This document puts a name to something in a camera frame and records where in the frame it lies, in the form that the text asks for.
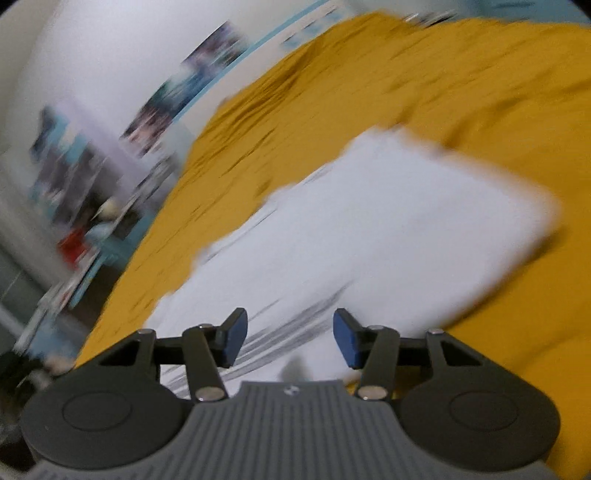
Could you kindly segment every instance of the yellow blanket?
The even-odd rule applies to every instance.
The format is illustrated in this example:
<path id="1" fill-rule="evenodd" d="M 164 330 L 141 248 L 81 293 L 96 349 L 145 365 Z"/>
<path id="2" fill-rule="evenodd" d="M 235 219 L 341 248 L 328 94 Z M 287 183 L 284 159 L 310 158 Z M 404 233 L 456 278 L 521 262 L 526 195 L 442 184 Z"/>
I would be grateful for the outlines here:
<path id="1" fill-rule="evenodd" d="M 382 14 L 340 24 L 228 102 L 133 257 L 79 363 L 141 327 L 197 252 L 275 189 L 373 125 L 545 185 L 563 202 L 547 250 L 451 328 L 546 392 L 562 418 L 549 464 L 591 470 L 591 30 L 469 20 L 427 30 Z M 201 318 L 195 324 L 218 322 Z"/>

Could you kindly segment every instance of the picture on wall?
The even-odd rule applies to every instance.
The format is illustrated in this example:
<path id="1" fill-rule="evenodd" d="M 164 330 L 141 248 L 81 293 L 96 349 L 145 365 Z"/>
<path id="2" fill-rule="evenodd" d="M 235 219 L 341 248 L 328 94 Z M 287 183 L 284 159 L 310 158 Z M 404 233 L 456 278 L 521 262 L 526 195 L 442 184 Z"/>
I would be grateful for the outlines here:
<path id="1" fill-rule="evenodd" d="M 176 117 L 215 77 L 242 55 L 246 38 L 225 22 L 206 38 L 140 109 L 125 130 L 126 138 L 143 157 Z"/>

